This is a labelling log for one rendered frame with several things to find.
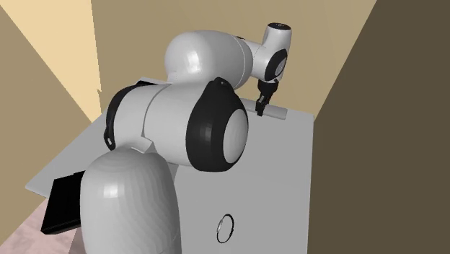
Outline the black robot stand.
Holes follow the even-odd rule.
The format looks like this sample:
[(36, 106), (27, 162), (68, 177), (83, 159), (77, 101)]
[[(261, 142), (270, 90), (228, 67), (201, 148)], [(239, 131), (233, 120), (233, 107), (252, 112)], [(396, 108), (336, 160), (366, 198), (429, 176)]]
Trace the black robot stand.
[(53, 181), (40, 231), (57, 235), (81, 226), (80, 186), (84, 171)]

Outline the grey flat bar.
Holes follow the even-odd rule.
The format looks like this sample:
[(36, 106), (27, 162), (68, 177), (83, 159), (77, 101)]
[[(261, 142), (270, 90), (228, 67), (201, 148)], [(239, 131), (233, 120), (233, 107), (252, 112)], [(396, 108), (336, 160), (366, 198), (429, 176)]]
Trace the grey flat bar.
[(254, 100), (248, 100), (241, 98), (242, 104), (244, 105), (246, 111), (256, 113), (258, 116), (266, 115), (271, 118), (277, 118), (285, 120), (288, 110), (274, 105), (265, 105), (260, 111), (257, 110), (257, 102)]

